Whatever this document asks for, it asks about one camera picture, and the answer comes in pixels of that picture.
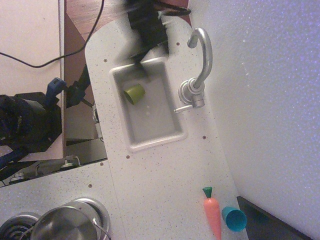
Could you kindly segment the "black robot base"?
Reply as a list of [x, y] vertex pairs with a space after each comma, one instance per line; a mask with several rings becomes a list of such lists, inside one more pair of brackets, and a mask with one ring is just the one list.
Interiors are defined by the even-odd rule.
[[0, 180], [15, 174], [18, 161], [49, 149], [62, 133], [61, 107], [42, 92], [0, 96], [0, 145], [12, 151], [0, 157]]

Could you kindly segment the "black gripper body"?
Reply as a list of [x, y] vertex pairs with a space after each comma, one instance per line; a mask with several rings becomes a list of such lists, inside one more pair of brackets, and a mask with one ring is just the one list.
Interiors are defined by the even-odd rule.
[[135, 57], [144, 57], [155, 47], [161, 47], [169, 55], [167, 28], [163, 25], [158, 12], [129, 12], [129, 24], [138, 35], [138, 45], [134, 47]]

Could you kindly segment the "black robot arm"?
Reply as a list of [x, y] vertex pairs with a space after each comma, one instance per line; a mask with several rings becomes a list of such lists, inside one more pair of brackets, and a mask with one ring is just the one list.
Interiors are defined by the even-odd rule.
[[125, 0], [129, 26], [135, 35], [135, 41], [129, 50], [128, 59], [135, 68], [144, 71], [143, 58], [147, 53], [161, 47], [169, 55], [167, 28], [163, 24], [153, 0]]

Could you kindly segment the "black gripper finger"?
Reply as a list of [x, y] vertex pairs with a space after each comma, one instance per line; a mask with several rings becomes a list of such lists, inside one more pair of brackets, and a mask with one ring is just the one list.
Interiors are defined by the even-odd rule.
[[145, 67], [142, 65], [142, 60], [145, 58], [147, 54], [148, 51], [138, 51], [129, 54], [129, 58], [134, 63], [134, 66], [142, 72], [146, 71]]

